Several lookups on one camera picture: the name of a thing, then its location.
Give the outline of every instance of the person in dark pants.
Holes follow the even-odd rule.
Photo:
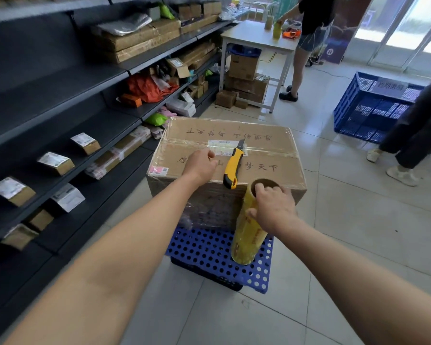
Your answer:
[[[301,0],[287,11],[276,22],[283,24],[287,19],[303,14],[301,35],[294,54],[294,76],[292,85],[278,97],[282,100],[296,102],[298,90],[303,81],[303,69],[311,53],[319,48],[325,40],[327,29],[334,20],[335,0]]]
[[[431,84],[401,115],[379,147],[367,153],[368,161],[376,162],[385,151],[396,154],[399,163],[388,168],[386,174],[405,185],[417,186],[418,178],[413,169],[431,154]]]

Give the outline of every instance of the tabletop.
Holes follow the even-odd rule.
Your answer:
[[[241,40],[249,42],[252,47],[267,47],[273,50],[283,50],[292,52],[296,49],[298,40],[285,39],[279,40],[273,38],[273,28],[268,31],[264,29],[265,23],[244,21],[235,27],[228,29],[222,33],[226,39]]]

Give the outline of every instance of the white table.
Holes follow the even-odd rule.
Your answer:
[[[235,27],[225,31],[222,36],[222,62],[221,68],[225,67],[226,62],[226,51],[227,44],[233,43],[238,45],[244,45],[249,47],[260,48],[261,50],[273,50],[275,52],[286,55],[286,62],[284,63],[283,71],[278,79],[270,78],[270,81],[278,82],[276,87],[276,92],[273,97],[273,102],[271,106],[253,102],[251,100],[238,98],[241,101],[248,102],[251,105],[258,106],[260,108],[265,108],[273,112],[274,105],[276,104],[276,99],[278,98],[281,86],[284,85],[286,80],[287,72],[289,71],[290,64],[292,63],[292,53],[297,48],[297,40],[284,39],[281,37],[279,40],[273,39],[273,28],[270,31],[264,29],[265,23],[244,21]],[[224,80],[224,70],[221,70],[220,81],[219,81],[219,91],[223,89]]]

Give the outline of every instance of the red plastic bag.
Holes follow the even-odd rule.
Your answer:
[[[134,74],[128,78],[130,92],[146,103],[157,103],[179,87],[169,82],[168,84],[170,87],[161,91],[149,75]]]

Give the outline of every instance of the person in black shirt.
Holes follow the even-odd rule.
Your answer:
[[[294,55],[294,76],[292,85],[280,93],[279,98],[296,102],[303,80],[303,69],[311,53],[322,45],[328,26],[334,20],[335,0],[301,0],[277,20],[282,25],[287,19],[303,14],[302,33]]]

